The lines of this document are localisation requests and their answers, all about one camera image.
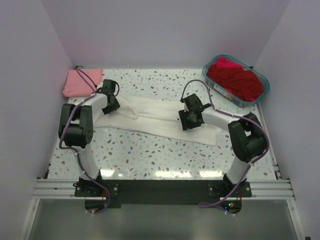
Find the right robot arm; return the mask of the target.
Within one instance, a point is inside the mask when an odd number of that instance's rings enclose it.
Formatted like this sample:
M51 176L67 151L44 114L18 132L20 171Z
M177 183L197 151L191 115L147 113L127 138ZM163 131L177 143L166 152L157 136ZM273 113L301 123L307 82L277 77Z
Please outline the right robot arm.
M235 196L246 181L247 169L252 161L267 150L268 139L257 116L248 113L237 117L215 110L210 103L203 104L196 94L181 98L180 102L184 104L184 109L178 112L183 131L206 124L228 132L234 160L224 174L221 186L214 189L219 190L221 196Z

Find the aluminium frame rail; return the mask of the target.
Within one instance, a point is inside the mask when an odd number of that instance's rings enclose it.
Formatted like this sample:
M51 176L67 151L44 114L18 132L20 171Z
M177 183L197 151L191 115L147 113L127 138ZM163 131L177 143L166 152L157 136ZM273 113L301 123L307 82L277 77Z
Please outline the aluminium frame rail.
M243 200L284 200L294 231L309 238L300 219L292 183L281 176L272 150L250 166L247 180L222 194L223 175L234 159L231 147L157 143L155 145L93 144L100 184L109 190L112 206L131 204L225 204Z

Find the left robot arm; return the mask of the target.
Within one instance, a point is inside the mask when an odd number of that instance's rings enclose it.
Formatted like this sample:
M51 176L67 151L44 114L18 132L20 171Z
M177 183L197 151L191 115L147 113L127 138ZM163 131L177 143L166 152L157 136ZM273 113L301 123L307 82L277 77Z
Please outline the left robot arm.
M102 176L94 160L91 142L94 136L94 120L100 113L107 115L120 108L116 98L119 84L104 79L102 87L78 103L62 105L58 128L59 148L71 150L79 169L77 188L86 187L92 196L99 196L104 190Z

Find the teal plastic basket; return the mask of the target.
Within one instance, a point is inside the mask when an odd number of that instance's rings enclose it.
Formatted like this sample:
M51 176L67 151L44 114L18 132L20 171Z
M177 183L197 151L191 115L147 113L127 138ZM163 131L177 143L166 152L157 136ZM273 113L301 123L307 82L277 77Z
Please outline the teal plastic basket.
M202 75L210 88L240 108L258 104L270 89L267 78L227 54L215 56Z

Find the folded pink t shirt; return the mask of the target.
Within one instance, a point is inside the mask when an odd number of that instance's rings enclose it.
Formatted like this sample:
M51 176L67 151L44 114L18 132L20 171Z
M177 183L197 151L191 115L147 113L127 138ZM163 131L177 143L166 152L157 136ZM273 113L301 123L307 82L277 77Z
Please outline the folded pink t shirt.
M90 96L102 82L102 73L101 68L69 70L62 94L66 98Z

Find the dark red t shirt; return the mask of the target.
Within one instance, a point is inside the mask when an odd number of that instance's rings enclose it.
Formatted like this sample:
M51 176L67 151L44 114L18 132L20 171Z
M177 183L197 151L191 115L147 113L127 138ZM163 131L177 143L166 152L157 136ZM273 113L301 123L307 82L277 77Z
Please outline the dark red t shirt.
M245 102L253 102L264 91L262 83L251 70L218 68L211 65L206 75Z

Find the bright pink t shirt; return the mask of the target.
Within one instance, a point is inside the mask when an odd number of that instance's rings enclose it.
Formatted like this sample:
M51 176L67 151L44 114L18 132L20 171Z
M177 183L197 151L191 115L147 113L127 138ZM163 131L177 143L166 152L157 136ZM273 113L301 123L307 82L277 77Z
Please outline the bright pink t shirt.
M213 66L221 69L244 69L242 65L234 63L233 61L221 56L218 57L217 61L213 64Z

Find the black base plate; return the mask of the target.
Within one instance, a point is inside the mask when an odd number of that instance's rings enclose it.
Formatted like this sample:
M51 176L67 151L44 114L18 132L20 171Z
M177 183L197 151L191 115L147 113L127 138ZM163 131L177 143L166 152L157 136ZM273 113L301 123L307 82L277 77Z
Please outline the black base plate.
M242 200L252 197L250 183L233 188L220 195L223 180L106 180L104 188L97 186L76 187L74 195L85 198L86 210L94 213L106 208L123 205L197 205L201 208L218 208L227 213L238 213Z

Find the white t shirt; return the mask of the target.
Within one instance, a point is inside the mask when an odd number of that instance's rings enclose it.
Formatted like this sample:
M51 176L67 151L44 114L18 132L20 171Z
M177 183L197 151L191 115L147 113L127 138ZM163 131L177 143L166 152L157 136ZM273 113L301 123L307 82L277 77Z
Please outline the white t shirt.
M95 128L110 127L208 146L216 145L215 126L204 124L183 131L178 111L184 105L180 102L123 94L119 94L116 99L120 108L108 114L98 113L94 117Z

